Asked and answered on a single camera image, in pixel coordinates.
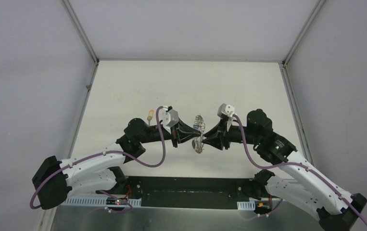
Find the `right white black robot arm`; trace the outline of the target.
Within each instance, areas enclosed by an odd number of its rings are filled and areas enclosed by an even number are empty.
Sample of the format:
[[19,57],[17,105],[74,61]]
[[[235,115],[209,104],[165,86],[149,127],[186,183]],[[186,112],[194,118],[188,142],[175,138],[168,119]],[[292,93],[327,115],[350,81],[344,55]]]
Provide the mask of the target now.
[[261,109],[250,111],[242,123],[233,106],[223,104],[217,111],[219,123],[205,134],[204,144],[219,150],[231,143],[243,145],[255,164],[249,145],[266,162],[251,179],[252,197],[277,197],[303,210],[326,231],[348,231],[358,219],[367,199],[332,182],[299,152],[294,144],[277,134],[272,120]]

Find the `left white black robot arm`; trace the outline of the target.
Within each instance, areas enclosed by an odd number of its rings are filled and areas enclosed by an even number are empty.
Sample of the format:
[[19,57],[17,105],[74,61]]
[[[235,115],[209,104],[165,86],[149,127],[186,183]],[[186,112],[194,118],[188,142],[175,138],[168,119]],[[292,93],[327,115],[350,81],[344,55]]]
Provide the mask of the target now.
[[[94,191],[111,191],[122,194],[126,181],[120,167],[135,161],[145,167],[156,168],[166,158],[165,142],[174,147],[201,136],[201,132],[190,127],[178,116],[167,113],[150,126],[140,118],[130,120],[122,137],[95,154],[58,160],[56,156],[46,158],[32,178],[35,192],[29,206],[31,209],[48,210],[62,204],[68,197]],[[145,153],[144,143],[160,142],[162,157],[157,164],[139,160]]]

